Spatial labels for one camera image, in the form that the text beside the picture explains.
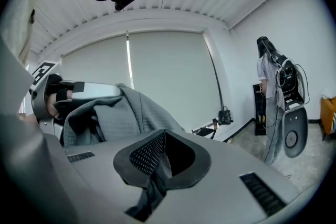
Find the wire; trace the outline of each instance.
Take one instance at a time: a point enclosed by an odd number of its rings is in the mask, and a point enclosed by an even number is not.
[[[265,95],[262,96],[262,100],[261,100],[261,109],[264,108],[264,97],[265,97]]]
[[[215,66],[214,59],[212,58],[212,55],[210,53],[210,50],[209,50],[208,46],[207,46],[207,49],[208,49],[208,52],[209,52],[209,55],[210,55],[210,59],[211,59],[211,62],[212,62],[212,65],[213,65],[214,71],[215,71],[215,77],[216,77],[217,86],[218,86],[218,92],[219,92],[220,107],[221,107],[221,110],[224,110],[224,101],[223,101],[223,96],[222,96],[222,90],[220,89],[221,85],[219,84],[219,79],[218,79],[218,74],[217,74],[216,66]]]
[[[294,62],[293,59],[291,59],[291,58],[289,58],[289,57],[287,57],[287,59],[291,60],[291,61],[294,63],[294,65],[295,65],[295,62]]]
[[[303,69],[303,67],[302,67],[301,65],[299,65],[299,64],[296,64],[296,66],[299,66],[299,67],[301,67],[301,69],[303,70],[303,73],[304,73],[304,75],[305,75],[305,77],[306,77],[306,83],[307,83],[307,93],[308,93],[308,98],[309,98],[308,102],[307,102],[307,103],[305,103],[305,105],[306,105],[306,104],[308,104],[308,103],[310,102],[310,96],[309,96],[309,86],[308,86],[308,79],[307,79],[307,75],[306,75],[306,72],[305,72],[305,70]]]
[[[276,105],[278,105],[278,102],[277,102],[277,95],[278,95],[278,92],[276,91],[275,92],[275,101],[276,101]],[[262,108],[263,108],[263,104],[264,104],[264,97],[265,97],[265,95],[262,95],[262,101],[261,101],[261,110],[262,110]],[[264,126],[264,128],[266,129],[266,128],[271,128],[271,127],[273,127],[275,125],[275,123],[273,124],[273,125],[271,125],[271,126]]]
[[[276,105],[276,117],[275,117],[275,123],[273,125],[274,126],[274,131],[273,131],[273,135],[272,135],[272,139],[271,139],[271,143],[269,144],[269,148],[268,148],[268,152],[267,152],[267,155],[266,155],[266,158],[264,160],[264,162],[266,162],[267,160],[267,157],[268,157],[268,154],[269,154],[269,150],[271,149],[271,146],[272,146],[272,143],[273,143],[273,137],[274,137],[274,134],[275,134],[275,128],[276,128],[276,123],[277,123],[277,120],[278,120],[278,102],[277,102],[277,91],[275,92],[275,105]]]
[[[286,74],[286,72],[285,72],[284,70],[280,71],[280,73],[281,73],[281,72],[285,73],[285,79],[284,79],[284,82],[283,82],[282,85],[280,85],[280,87],[282,88],[282,86],[284,86],[285,83],[286,83],[286,76],[287,76],[287,74]]]

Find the fluorescent light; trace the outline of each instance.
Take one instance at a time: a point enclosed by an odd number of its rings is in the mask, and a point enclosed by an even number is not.
[[[130,42],[128,40],[126,41],[126,46],[127,46],[128,70],[130,71],[131,88],[134,89],[132,65],[131,65]]]

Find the long black hair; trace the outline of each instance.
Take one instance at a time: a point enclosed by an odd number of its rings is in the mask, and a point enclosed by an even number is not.
[[[259,58],[266,55],[269,61],[274,62],[273,58],[277,59],[281,54],[277,51],[271,41],[267,37],[259,37],[257,39]]]

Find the black vent grille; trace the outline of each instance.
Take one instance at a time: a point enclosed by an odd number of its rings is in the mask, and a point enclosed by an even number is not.
[[[77,162],[77,161],[80,161],[82,159],[87,159],[87,158],[90,158],[90,157],[93,157],[93,156],[94,156],[94,153],[85,152],[85,153],[81,153],[81,154],[68,156],[68,159],[71,163],[73,163],[73,162]]]
[[[240,178],[268,216],[285,207],[280,198],[255,173],[246,174]]]
[[[130,156],[131,164],[147,175],[151,175],[164,152],[164,133],[133,151]]]

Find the black shelf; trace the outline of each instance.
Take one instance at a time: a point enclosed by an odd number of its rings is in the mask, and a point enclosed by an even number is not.
[[[266,135],[266,98],[260,93],[260,84],[253,85],[254,100],[255,100],[255,135]]]

